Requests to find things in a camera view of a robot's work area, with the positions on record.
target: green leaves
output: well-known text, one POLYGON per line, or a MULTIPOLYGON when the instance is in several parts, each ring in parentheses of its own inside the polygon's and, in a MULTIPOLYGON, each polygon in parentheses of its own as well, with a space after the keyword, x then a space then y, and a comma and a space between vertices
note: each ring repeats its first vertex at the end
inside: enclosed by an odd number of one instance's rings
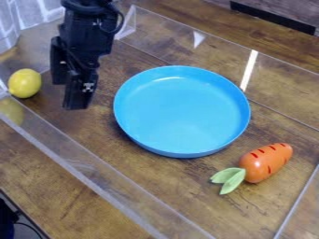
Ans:
POLYGON ((212 183, 223 183, 220 195, 227 194, 235 190, 244 180, 246 170, 242 168, 228 168, 218 172, 212 177, 212 183))

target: cable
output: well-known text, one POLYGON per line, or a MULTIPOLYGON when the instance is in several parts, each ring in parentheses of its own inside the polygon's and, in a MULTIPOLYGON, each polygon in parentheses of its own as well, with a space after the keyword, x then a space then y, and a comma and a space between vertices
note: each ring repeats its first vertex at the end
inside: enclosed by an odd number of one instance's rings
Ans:
POLYGON ((43 236, 40 235, 40 233, 28 224, 25 224, 23 222, 16 222, 15 225, 24 225, 24 226, 27 226, 28 228, 31 228, 36 232, 39 238, 44 239, 43 236))

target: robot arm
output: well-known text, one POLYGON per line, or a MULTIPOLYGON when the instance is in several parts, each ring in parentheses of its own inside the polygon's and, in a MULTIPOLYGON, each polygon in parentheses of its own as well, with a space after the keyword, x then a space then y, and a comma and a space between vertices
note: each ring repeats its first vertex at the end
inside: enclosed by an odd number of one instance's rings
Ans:
POLYGON ((64 108, 84 109, 98 87, 99 58, 111 53, 123 14, 108 0, 62 0, 62 5, 66 19, 51 39, 52 82, 66 85, 64 108))

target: carrot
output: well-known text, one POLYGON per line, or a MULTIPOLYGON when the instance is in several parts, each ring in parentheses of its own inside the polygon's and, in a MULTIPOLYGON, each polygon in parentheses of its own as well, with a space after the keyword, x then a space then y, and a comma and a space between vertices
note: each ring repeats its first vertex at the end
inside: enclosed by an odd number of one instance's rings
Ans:
POLYGON ((292 148, 288 144, 276 143, 258 148, 239 159, 239 167, 218 172, 212 177, 214 183, 223 183, 220 194, 235 190, 243 180, 259 183, 274 175, 291 159, 292 148))

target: blue plate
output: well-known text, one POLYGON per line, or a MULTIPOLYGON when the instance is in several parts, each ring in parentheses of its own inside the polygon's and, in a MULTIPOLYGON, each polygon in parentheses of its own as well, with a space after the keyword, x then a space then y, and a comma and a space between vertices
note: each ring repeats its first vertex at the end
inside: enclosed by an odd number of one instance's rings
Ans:
POLYGON ((131 77, 115 97, 116 121, 147 150, 196 158, 227 147, 244 132, 251 109, 236 85, 191 66, 164 66, 131 77))

